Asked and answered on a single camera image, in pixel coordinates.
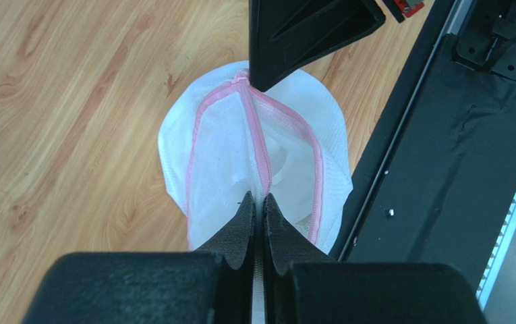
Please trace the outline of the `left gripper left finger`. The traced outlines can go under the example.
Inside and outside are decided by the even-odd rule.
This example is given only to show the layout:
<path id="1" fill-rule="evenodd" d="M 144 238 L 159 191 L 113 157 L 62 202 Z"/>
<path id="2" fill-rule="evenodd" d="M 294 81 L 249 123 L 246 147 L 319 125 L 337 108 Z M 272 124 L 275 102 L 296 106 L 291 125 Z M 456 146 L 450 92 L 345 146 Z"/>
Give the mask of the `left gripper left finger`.
<path id="1" fill-rule="evenodd" d="M 254 220 L 250 193 L 191 252 L 75 252 L 43 277 L 24 323 L 249 323 Z"/>

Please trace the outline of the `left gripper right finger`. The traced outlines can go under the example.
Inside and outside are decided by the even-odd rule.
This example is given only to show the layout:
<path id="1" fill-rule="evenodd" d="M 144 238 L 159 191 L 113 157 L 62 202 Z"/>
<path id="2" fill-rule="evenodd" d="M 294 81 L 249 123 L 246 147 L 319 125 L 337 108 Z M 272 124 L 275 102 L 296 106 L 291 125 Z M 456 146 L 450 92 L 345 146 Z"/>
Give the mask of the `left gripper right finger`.
<path id="1" fill-rule="evenodd" d="M 263 203 L 267 323 L 485 323 L 474 291 L 439 263 L 340 263 Z"/>

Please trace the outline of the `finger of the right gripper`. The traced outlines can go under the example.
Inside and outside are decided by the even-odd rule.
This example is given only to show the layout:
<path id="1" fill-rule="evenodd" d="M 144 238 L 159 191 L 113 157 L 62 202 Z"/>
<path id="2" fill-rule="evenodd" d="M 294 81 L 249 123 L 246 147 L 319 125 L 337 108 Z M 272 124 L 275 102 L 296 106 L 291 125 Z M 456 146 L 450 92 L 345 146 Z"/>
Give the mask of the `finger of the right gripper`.
<path id="1" fill-rule="evenodd" d="M 265 92 L 303 66 L 358 41 L 386 17 L 375 1 L 249 2 L 250 84 Z"/>

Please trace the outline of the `white mesh laundry bag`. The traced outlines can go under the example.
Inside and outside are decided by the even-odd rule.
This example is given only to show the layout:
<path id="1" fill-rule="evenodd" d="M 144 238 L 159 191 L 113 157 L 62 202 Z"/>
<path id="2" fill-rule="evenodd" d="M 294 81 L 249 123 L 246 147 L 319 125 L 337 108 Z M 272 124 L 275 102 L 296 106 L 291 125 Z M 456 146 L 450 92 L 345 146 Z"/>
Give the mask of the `white mesh laundry bag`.
<path id="1" fill-rule="evenodd" d="M 342 110 L 327 88 L 298 70 L 261 92 L 250 84 L 249 72 L 249 63 L 239 61 L 195 80 L 170 108 L 158 146 L 167 192 L 187 219 L 190 252 L 233 218 L 245 194 L 252 195 L 250 323 L 267 323 L 262 217 L 264 199 L 273 195 L 273 176 L 266 141 L 312 147 L 312 220 L 304 231 L 292 226 L 329 256 L 353 184 Z"/>

